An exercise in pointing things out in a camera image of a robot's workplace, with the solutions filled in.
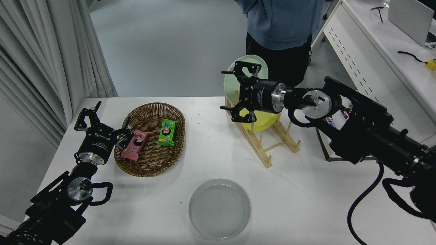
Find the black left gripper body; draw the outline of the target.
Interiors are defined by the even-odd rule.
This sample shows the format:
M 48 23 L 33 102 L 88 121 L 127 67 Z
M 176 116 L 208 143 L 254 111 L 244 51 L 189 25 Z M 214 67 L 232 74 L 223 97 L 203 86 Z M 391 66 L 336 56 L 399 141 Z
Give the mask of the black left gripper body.
M 86 136 L 78 149 L 78 157 L 93 154 L 101 159 L 108 159 L 117 142 L 116 136 L 112 135 L 114 131 L 112 127 L 106 124 L 88 127 Z

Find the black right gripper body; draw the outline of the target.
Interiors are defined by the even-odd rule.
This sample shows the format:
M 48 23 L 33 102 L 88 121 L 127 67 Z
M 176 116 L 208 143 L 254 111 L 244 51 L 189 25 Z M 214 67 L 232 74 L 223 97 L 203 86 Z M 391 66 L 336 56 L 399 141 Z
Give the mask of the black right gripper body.
M 272 113 L 274 111 L 273 91 L 274 82 L 271 80 L 255 77 L 240 78 L 240 110 L 246 108 L 249 111 Z

